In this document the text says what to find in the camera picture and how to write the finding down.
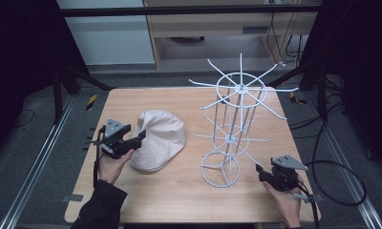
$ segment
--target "forearm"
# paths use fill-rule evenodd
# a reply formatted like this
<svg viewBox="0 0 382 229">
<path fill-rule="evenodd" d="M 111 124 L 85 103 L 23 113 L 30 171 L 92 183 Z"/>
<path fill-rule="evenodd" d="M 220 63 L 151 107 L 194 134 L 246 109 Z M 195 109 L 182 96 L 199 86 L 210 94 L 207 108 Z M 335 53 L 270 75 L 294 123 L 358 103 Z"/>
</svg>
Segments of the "forearm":
<svg viewBox="0 0 382 229">
<path fill-rule="evenodd" d="M 118 228 L 120 208 L 127 194 L 99 180 L 91 199 L 83 205 L 72 228 Z"/>
</svg>

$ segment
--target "wooden desk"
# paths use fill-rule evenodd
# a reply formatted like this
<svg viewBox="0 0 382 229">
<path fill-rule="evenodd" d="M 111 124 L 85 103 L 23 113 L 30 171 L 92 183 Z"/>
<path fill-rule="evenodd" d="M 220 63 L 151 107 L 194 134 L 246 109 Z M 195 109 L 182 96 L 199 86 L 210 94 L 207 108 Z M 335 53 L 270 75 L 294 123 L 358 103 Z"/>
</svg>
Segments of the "wooden desk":
<svg viewBox="0 0 382 229">
<path fill-rule="evenodd" d="M 215 98 L 215 90 L 193 87 L 115 89 L 110 92 L 97 129 L 105 125 L 108 117 L 135 126 L 142 112 L 161 109 L 179 117 L 184 122 L 187 135 L 184 148 L 156 173 L 143 174 L 134 170 L 129 163 L 125 165 L 116 183 L 116 187 L 128 193 L 121 209 L 122 222 L 282 221 L 271 196 L 259 181 L 254 162 L 246 155 L 238 157 L 241 176 L 232 186 L 216 188 L 203 179 L 200 168 L 202 156 L 213 147 L 209 138 L 192 134 L 212 134 L 212 125 L 204 114 L 212 115 L 215 109 L 201 111 L 199 107 L 212 103 Z M 269 93 L 265 104 L 284 115 L 276 93 Z M 290 154 L 300 160 L 287 122 L 264 107 L 258 107 L 256 116 L 258 121 L 253 122 L 250 138 L 270 138 L 271 141 L 250 143 L 249 154 L 262 163 L 267 171 L 271 167 L 271 157 Z M 96 147 L 92 146 L 74 188 L 74 194 L 83 195 L 84 198 L 81 202 L 69 203 L 65 215 L 68 222 L 75 221 L 81 206 L 91 197 L 95 157 Z M 299 173 L 309 186 L 306 174 L 302 171 Z M 309 204 L 303 203 L 301 220 L 313 221 Z"/>
</svg>

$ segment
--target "table top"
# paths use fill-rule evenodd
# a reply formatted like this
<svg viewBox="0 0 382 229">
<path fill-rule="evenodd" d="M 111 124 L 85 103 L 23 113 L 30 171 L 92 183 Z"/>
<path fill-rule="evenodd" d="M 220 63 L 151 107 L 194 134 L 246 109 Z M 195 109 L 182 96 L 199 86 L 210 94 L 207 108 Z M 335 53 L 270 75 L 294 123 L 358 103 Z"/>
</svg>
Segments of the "table top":
<svg viewBox="0 0 382 229">
<path fill-rule="evenodd" d="M 255 163 L 245 154 L 237 156 L 241 167 L 240 177 L 230 187 L 218 188 L 207 183 L 201 173 L 202 156 L 214 147 L 209 138 L 195 135 L 212 135 L 212 123 L 205 115 L 215 114 L 215 89 L 209 88 L 132 88 L 110 91 L 97 130 L 108 118 L 124 124 L 137 124 L 138 117 L 147 110 L 164 110 L 184 122 L 186 143 L 161 170 L 145 174 L 127 163 L 115 186 L 128 193 L 121 209 L 121 222 L 131 223 L 194 223 L 194 222 L 280 222 L 282 218 L 275 202 L 259 181 Z M 278 96 L 269 92 L 265 100 L 268 108 L 284 116 Z M 301 160 L 287 122 L 258 106 L 256 119 L 249 130 L 249 138 L 270 139 L 267 142 L 251 141 L 247 152 L 270 171 L 270 158 L 291 155 Z M 128 139 L 132 133 L 125 135 Z M 74 194 L 83 195 L 80 202 L 71 201 L 65 220 L 73 222 L 81 206 L 93 193 L 93 166 L 96 147 L 91 146 L 74 187 Z M 310 189 L 307 175 L 297 170 Z M 302 204 L 301 220 L 313 221 L 310 204 Z"/>
</svg>

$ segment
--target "white cloth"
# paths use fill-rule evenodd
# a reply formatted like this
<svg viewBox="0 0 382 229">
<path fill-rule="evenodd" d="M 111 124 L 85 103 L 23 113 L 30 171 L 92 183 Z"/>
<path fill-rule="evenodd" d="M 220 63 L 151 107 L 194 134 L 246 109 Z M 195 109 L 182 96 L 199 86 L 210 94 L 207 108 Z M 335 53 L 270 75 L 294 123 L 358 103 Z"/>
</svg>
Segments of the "white cloth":
<svg viewBox="0 0 382 229">
<path fill-rule="evenodd" d="M 155 172 L 175 156 L 185 145 L 183 122 L 163 110 L 149 110 L 140 115 L 133 137 L 146 130 L 146 137 L 129 160 L 138 170 Z"/>
</svg>

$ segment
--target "metal display stand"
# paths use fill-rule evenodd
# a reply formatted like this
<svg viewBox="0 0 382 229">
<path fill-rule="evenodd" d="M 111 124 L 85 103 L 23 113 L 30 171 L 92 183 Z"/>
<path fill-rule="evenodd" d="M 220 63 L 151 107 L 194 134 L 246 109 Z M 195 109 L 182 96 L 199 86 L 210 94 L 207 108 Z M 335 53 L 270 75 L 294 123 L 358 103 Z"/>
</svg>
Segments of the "metal display stand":
<svg viewBox="0 0 382 229">
<path fill-rule="evenodd" d="M 213 132 L 212 135 L 194 136 L 212 139 L 214 149 L 203 156 L 201 173 L 206 182 L 223 188 L 231 186 L 239 179 L 241 168 L 237 156 L 246 155 L 256 164 L 260 164 L 247 152 L 249 142 L 270 140 L 251 139 L 248 135 L 252 123 L 257 119 L 254 116 L 256 108 L 263 106 L 278 118 L 286 119 L 266 106 L 265 100 L 268 92 L 294 92 L 298 88 L 275 90 L 265 86 L 261 78 L 274 70 L 277 65 L 257 77 L 243 72 L 242 55 L 240 55 L 238 73 L 223 73 L 209 59 L 208 62 L 222 75 L 217 84 L 205 84 L 191 79 L 190 82 L 217 91 L 216 101 L 201 108 L 201 110 L 206 110 L 215 106 L 215 117 L 212 119 L 206 115 L 213 125 Z M 223 179 L 218 179 L 220 177 L 218 173 L 223 175 Z"/>
</svg>

